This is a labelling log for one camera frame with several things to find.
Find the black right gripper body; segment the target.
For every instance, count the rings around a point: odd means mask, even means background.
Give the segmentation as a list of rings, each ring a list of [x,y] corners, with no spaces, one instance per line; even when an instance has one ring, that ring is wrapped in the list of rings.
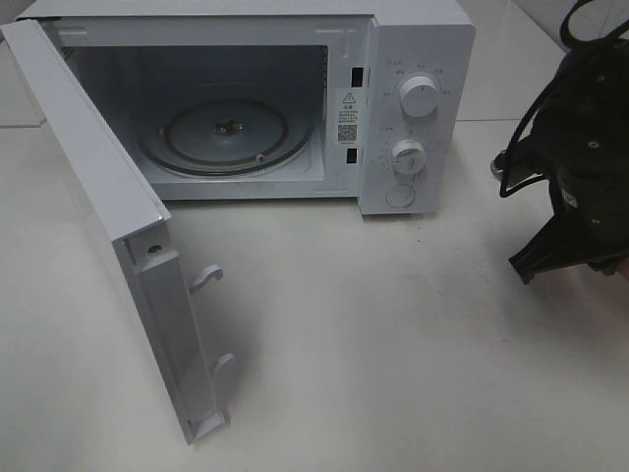
[[[628,171],[560,173],[548,190],[553,216],[509,259],[522,281],[570,266],[616,274],[628,259]]]

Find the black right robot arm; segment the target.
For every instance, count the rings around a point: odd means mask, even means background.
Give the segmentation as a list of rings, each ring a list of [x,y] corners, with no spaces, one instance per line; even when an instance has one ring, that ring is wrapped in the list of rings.
[[[611,275],[628,257],[628,42],[581,57],[566,55],[528,135],[492,163],[509,191],[548,184],[552,218],[509,260],[524,282],[578,265]]]

